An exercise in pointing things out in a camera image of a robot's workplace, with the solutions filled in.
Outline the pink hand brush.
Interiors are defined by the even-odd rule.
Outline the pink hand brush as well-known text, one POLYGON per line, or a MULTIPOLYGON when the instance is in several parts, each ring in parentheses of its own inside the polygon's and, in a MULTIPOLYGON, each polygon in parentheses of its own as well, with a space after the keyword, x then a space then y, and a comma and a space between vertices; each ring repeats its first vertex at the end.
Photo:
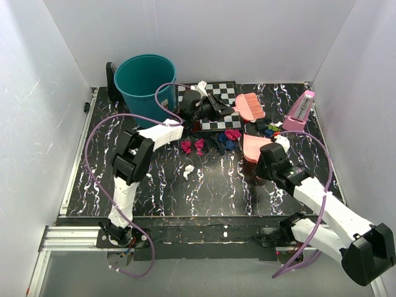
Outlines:
POLYGON ((231 113, 238 113, 239 116, 247 122, 254 122, 258 119, 265 118, 265 111, 255 93, 238 95, 231 113))

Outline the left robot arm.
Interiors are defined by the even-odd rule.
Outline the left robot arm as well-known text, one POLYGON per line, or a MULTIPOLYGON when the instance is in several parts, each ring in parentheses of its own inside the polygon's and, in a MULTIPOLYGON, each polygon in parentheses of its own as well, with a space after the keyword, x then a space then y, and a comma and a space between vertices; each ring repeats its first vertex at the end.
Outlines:
POLYGON ((139 183, 149 171, 153 152, 170 142, 179 140, 184 131, 194 129, 202 119, 219 121, 233 113, 234 104, 224 104, 221 96, 206 95, 197 90, 185 90, 182 101, 162 123, 139 131, 125 130, 111 161, 114 194, 111 212, 101 229, 117 247, 132 241, 132 209, 139 183))

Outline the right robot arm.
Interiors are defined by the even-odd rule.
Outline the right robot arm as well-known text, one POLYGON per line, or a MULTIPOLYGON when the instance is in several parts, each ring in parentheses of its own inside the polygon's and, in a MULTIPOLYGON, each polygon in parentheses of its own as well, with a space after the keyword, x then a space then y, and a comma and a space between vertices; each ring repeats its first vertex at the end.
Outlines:
POLYGON ((301 213, 280 222, 280 238, 287 246, 308 243, 340 263, 361 286, 395 266, 392 230, 357 215, 303 165, 292 165, 284 145, 271 142, 260 148, 256 176, 273 181, 317 214, 316 222, 301 213))

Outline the pink dustpan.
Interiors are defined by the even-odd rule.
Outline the pink dustpan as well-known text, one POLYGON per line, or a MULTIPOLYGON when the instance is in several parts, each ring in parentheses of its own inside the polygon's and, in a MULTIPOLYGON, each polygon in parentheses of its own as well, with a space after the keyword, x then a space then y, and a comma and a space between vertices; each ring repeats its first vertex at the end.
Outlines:
POLYGON ((265 137, 243 135, 243 155, 251 163, 257 163, 260 157, 260 148, 271 144, 272 141, 265 137))

